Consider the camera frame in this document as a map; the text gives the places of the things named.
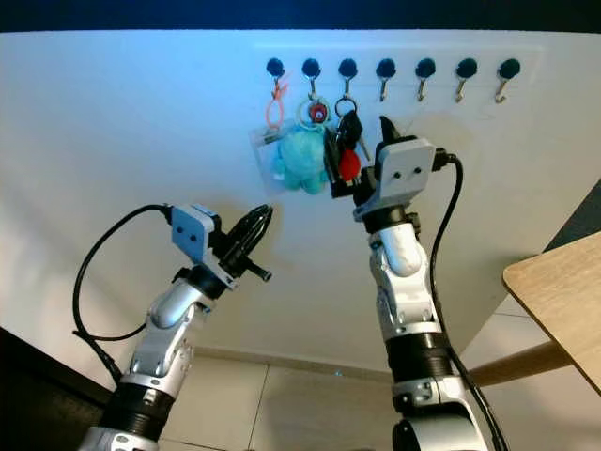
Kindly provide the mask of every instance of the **key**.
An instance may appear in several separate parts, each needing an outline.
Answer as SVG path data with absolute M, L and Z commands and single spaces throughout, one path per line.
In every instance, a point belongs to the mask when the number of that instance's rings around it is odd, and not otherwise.
M 340 123 L 338 124 L 338 135 L 341 141 L 344 143 L 346 148 L 355 148 L 357 143 L 359 143 L 365 159 L 369 162 L 371 160 L 371 156 L 369 155 L 367 146 L 362 139 L 362 133 L 363 125 L 361 124 L 359 116 L 357 116 L 357 112 L 355 110 L 351 110 L 342 116 Z

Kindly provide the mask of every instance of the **table leg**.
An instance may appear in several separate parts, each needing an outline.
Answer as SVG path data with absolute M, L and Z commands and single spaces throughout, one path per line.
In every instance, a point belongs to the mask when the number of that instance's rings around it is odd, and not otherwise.
M 559 345 L 549 341 L 478 366 L 471 370 L 470 374 L 482 387 L 525 378 L 571 364 L 572 360 L 568 354 Z

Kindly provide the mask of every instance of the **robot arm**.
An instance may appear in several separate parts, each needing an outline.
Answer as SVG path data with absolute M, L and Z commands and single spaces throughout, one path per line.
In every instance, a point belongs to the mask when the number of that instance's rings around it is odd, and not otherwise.
M 157 451 L 157 441 L 186 377 L 193 347 L 185 333 L 193 317 L 202 320 L 226 289 L 234 289 L 249 270 L 268 281 L 271 274 L 248 257 L 263 238 L 272 208 L 263 205 L 232 230 L 221 231 L 220 217 L 202 206 L 171 208 L 172 241 L 193 262 L 151 305 L 146 334 L 131 358 L 97 427 L 80 451 Z
M 463 381 L 453 372 L 450 344 L 426 285 L 428 260 L 417 238 L 418 215 L 406 212 L 448 155 L 423 138 L 401 136 L 386 117 L 380 120 L 383 142 L 374 166 L 364 168 L 345 187 L 331 177 L 331 187 L 333 197 L 353 194 L 354 219 L 363 222 L 369 234 L 378 318 L 394 380 L 393 405 L 404 417 L 393 429 L 393 449 L 484 451 L 485 441 Z M 329 167 L 329 174 L 335 174 L 335 168 Z

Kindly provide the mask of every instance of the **black wire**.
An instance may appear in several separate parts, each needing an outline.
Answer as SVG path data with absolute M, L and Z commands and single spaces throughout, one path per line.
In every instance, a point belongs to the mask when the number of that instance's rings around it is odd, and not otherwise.
M 113 225 L 106 232 L 104 232 L 104 234 L 99 238 L 99 240 L 96 241 L 96 243 L 94 243 L 92 248 L 89 250 L 89 252 L 85 256 L 84 261 L 82 262 L 82 266 L 80 266 L 79 271 L 77 272 L 77 277 L 75 278 L 75 285 L 73 286 L 72 310 L 73 310 L 73 320 L 75 321 L 75 327 L 77 328 L 77 330 L 73 331 L 73 333 L 75 335 L 79 336 L 82 340 L 84 340 L 84 342 L 87 343 L 90 346 L 90 348 L 92 348 L 92 350 L 94 350 L 94 352 L 96 352 L 96 354 L 99 356 L 100 360 L 102 361 L 102 363 L 104 364 L 106 369 L 109 371 L 109 373 L 111 373 L 111 376 L 113 377 L 113 380 L 115 381 L 115 383 L 118 383 L 119 380 L 121 379 L 121 376 L 122 376 L 121 371 L 119 370 L 118 366 L 116 365 L 115 360 L 103 348 L 100 347 L 100 345 L 96 342 L 96 340 L 98 340 L 98 341 L 125 340 L 126 338 L 130 338 L 130 337 L 140 333 L 142 330 L 144 330 L 146 325 L 142 324 L 136 330 L 131 331 L 128 334 L 124 334 L 124 335 L 120 335 L 120 336 L 92 335 L 87 331 L 87 329 L 84 326 L 84 322 L 82 321 L 82 316 L 81 316 L 81 313 L 79 310 L 79 296 L 80 296 L 80 292 L 82 289 L 82 282 L 84 281 L 84 275 L 85 275 L 85 271 L 87 270 L 87 266 L 89 265 L 89 263 L 92 260 L 92 258 L 94 257 L 94 255 L 98 252 L 98 250 L 100 249 L 102 244 L 105 241 L 107 241 L 111 235 L 113 235 L 119 228 L 121 228 L 130 219 L 134 218 L 135 216 L 137 216 L 141 213 L 144 213 L 145 211 L 150 211 L 150 210 L 160 211 L 161 213 L 163 213 L 163 215 L 165 215 L 165 217 L 169 221 L 169 218 L 168 218 L 169 207 L 164 206 L 164 205 L 149 204 L 149 205 L 145 205 L 137 210 L 134 210 L 129 214 L 126 214 L 123 218 L 121 218 L 119 221 L 117 221 L 115 223 L 115 225 Z
M 444 231 L 451 220 L 451 216 L 453 215 L 453 211 L 455 210 L 455 205 L 457 200 L 459 199 L 459 195 L 461 194 L 461 187 L 463 185 L 463 164 L 459 160 L 459 158 L 450 153 L 448 155 L 449 163 L 452 163 L 455 166 L 455 188 L 453 189 L 453 194 L 451 195 L 451 200 L 449 201 L 449 205 L 447 210 L 442 217 L 442 221 L 440 222 L 439 231 L 436 234 L 436 238 L 434 239 L 434 244 L 432 245 L 432 254 L 430 256 L 430 289 L 432 291 L 432 301 L 434 303 L 434 308 L 436 309 L 437 315 L 439 317 L 440 328 L 444 333 L 447 333 L 447 327 L 444 322 L 442 316 L 442 306 L 439 302 L 439 293 L 436 286 L 436 261 L 439 253 L 440 242 L 442 241 L 442 236 L 444 235 Z M 474 382 L 473 378 L 469 371 L 461 362 L 461 359 L 457 355 L 455 349 L 449 345 L 449 353 L 451 356 L 451 360 L 453 361 L 457 371 L 468 385 L 471 394 L 473 395 L 478 407 L 485 416 L 486 423 L 490 428 L 490 432 L 492 434 L 493 444 L 497 451 L 509 451 L 509 445 L 505 441 L 503 437 L 501 427 L 499 426 L 497 419 L 495 418 L 495 414 L 492 411 L 492 408 L 488 404 L 485 395 L 480 390 L 480 387 Z

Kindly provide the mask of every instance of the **stuffed toy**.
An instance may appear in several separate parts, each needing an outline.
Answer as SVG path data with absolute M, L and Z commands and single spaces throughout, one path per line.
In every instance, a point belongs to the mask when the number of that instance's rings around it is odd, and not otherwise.
M 317 194 L 324 188 L 328 175 L 323 162 L 324 129 L 295 127 L 278 144 L 271 172 L 288 190 L 302 188 Z

